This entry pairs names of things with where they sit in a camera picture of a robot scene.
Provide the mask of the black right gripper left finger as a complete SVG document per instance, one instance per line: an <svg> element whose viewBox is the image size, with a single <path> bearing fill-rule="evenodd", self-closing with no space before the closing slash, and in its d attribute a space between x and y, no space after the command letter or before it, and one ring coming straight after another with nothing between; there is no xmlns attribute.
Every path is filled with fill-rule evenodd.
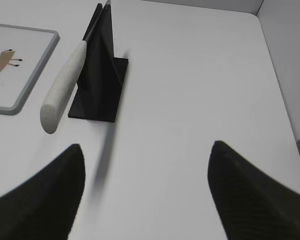
<svg viewBox="0 0 300 240"><path fill-rule="evenodd" d="M0 240L66 240L85 188L85 159L72 144L0 197Z"/></svg>

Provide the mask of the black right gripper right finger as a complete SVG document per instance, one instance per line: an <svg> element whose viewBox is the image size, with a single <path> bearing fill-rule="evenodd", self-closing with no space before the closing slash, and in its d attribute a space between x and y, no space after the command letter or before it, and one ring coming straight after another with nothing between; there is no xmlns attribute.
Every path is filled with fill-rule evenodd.
<svg viewBox="0 0 300 240"><path fill-rule="evenodd" d="M229 240L300 240L300 194L221 140L209 156L209 189Z"/></svg>

